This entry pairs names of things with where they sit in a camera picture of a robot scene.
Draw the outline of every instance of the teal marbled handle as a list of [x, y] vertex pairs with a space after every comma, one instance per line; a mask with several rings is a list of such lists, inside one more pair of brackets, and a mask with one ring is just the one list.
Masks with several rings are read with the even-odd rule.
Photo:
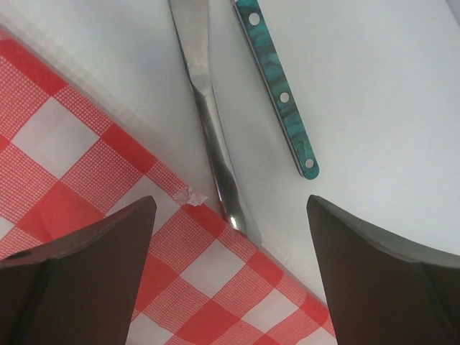
[[319, 166], [257, 0], [237, 0], [234, 8], [272, 99], [299, 173], [312, 180]]

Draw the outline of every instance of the utensil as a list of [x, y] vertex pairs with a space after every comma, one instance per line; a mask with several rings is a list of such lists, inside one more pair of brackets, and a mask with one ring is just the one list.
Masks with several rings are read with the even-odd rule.
[[231, 0], [299, 173], [312, 180], [319, 165], [257, 0]]
[[222, 212], [234, 229], [259, 246], [260, 234], [236, 181], [214, 97], [208, 55], [208, 0], [169, 3]]

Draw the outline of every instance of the white table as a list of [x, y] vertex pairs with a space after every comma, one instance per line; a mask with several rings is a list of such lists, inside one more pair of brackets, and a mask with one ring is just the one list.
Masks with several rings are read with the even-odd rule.
[[[324, 298], [305, 211], [321, 195], [460, 254], [460, 30], [444, 0], [260, 0], [321, 166], [294, 166], [231, 5], [211, 63], [264, 246]], [[12, 32], [91, 94], [217, 209], [167, 0], [1, 0]]]

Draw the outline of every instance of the napkin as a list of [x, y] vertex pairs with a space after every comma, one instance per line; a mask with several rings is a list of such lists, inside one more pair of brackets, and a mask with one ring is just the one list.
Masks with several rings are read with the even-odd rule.
[[320, 301], [0, 32], [0, 259], [146, 195], [157, 216], [127, 344], [336, 344]]

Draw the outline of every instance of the red and white checkered cloth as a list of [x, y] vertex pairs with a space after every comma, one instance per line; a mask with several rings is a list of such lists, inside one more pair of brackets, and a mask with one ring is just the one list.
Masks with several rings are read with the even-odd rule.
[[0, 33], [0, 258], [153, 195], [127, 344], [336, 344], [328, 311], [107, 115]]

